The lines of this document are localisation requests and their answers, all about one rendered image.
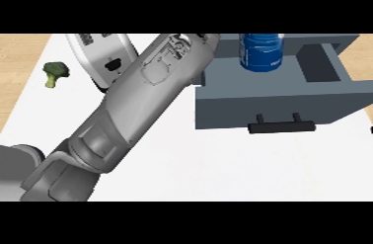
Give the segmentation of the grey drawer front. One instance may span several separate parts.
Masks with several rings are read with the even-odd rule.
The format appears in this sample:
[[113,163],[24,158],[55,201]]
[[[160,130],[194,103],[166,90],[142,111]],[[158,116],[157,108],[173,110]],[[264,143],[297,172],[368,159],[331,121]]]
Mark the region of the grey drawer front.
[[195,128],[245,127],[257,122],[329,124],[373,104],[373,81],[319,82],[306,86],[260,83],[195,89]]

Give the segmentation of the grey open drawer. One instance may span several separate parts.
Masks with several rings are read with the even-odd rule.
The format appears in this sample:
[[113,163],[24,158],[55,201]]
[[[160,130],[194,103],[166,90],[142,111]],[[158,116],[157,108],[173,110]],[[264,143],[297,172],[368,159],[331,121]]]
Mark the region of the grey open drawer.
[[331,45],[304,44],[284,55],[281,67],[253,72],[239,63],[239,56],[223,49],[204,70],[202,88],[245,89],[254,94],[304,92],[307,86],[326,86],[347,78],[347,71]]

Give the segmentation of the blue can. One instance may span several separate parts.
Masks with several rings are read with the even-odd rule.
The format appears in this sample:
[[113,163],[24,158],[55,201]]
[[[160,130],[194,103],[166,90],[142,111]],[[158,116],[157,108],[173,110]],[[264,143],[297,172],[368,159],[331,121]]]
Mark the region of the blue can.
[[270,72],[282,66],[284,34],[241,34],[239,43],[239,60],[247,70]]

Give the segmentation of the green broccoli floret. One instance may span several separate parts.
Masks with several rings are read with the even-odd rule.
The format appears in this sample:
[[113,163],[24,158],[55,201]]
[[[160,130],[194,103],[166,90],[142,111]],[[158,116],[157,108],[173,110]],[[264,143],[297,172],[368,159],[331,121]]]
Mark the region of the green broccoli floret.
[[62,62],[48,62],[43,70],[48,73],[46,87],[55,88],[59,78],[70,76],[70,69]]

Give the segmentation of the grey cabinet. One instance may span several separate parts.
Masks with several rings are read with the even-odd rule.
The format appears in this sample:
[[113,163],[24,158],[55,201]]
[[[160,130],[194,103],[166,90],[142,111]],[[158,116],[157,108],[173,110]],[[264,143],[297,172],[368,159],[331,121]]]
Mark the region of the grey cabinet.
[[[359,34],[285,34],[285,55],[295,55],[307,44],[331,43],[337,53],[343,53]],[[223,34],[216,51],[217,58],[239,56],[239,35]]]

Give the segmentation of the pale appliance with black marks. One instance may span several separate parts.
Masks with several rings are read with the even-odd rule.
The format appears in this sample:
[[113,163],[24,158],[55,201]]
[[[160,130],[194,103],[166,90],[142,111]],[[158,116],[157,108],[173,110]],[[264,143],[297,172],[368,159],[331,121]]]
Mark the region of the pale appliance with black marks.
[[126,34],[67,34],[79,63],[102,92],[135,62],[139,53]]

